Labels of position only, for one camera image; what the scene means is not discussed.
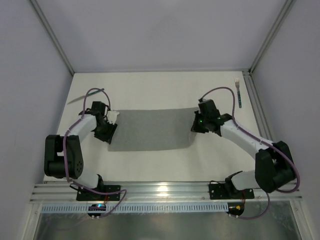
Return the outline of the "grey cloth napkin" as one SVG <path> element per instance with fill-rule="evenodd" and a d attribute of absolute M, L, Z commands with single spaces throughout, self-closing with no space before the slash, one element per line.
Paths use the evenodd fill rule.
<path fill-rule="evenodd" d="M 196 107 L 120 110 L 110 152 L 166 151 L 190 147 Z"/>

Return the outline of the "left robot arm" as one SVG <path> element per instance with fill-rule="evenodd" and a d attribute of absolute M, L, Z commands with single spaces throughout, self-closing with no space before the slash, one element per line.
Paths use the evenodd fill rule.
<path fill-rule="evenodd" d="M 65 179 L 93 193 L 104 192 L 102 177 L 85 168 L 81 143 L 92 133 L 99 141 L 111 144 L 119 114 L 103 102 L 94 101 L 90 108 L 78 114 L 78 120 L 64 135 L 48 135 L 44 147 L 44 174 Z"/>

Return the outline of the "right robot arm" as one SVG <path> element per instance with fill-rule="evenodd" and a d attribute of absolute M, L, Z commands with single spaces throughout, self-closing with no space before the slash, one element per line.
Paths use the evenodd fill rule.
<path fill-rule="evenodd" d="M 250 133 L 232 115 L 220 114 L 211 99 L 200 99 L 198 108 L 192 132 L 215 133 L 236 144 L 254 160 L 253 170 L 239 171 L 225 179 L 225 187 L 229 192 L 259 188 L 272 193 L 293 180 L 300 180 L 285 142 L 272 142 Z"/>

